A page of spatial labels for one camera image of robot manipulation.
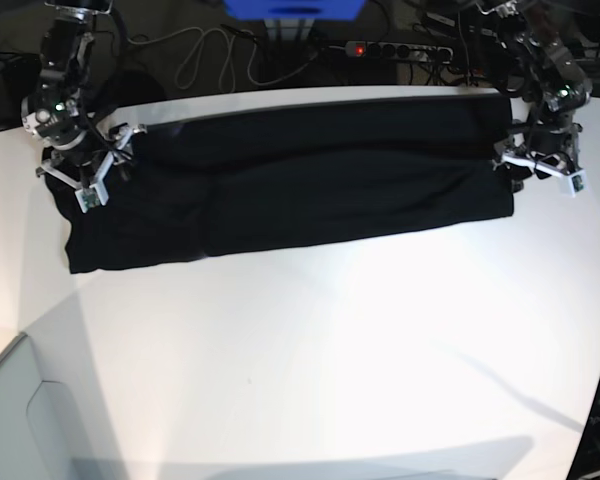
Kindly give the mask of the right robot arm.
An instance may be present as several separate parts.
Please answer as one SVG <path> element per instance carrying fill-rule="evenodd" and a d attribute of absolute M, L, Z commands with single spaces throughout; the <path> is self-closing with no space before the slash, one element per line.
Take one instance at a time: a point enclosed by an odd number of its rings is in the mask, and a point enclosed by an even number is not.
<path fill-rule="evenodd" d="M 23 128 L 44 146 L 36 175 L 53 176 L 75 189 L 88 188 L 110 167 L 130 179 L 135 159 L 123 134 L 129 127 L 101 132 L 98 124 L 121 106 L 119 87 L 129 39 L 124 20 L 111 1 L 48 1 L 56 18 L 41 42 L 41 70 L 35 90 L 21 105 Z M 108 16 L 119 47 L 114 73 L 95 91 L 90 61 L 97 20 Z"/>

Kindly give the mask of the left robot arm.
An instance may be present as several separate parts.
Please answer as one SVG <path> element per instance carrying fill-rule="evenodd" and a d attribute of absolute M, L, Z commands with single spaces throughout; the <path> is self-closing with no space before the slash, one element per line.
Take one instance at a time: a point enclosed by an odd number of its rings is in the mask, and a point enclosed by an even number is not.
<path fill-rule="evenodd" d="M 574 197 L 588 186 L 579 162 L 582 126 L 577 110 L 592 96 L 592 82 L 563 43 L 539 1 L 468 1 L 457 14 L 460 38 L 470 39 L 486 81 L 509 100 L 528 106 L 525 120 L 513 120 L 494 145 L 496 169 L 507 169 L 513 184 L 555 178 Z"/>

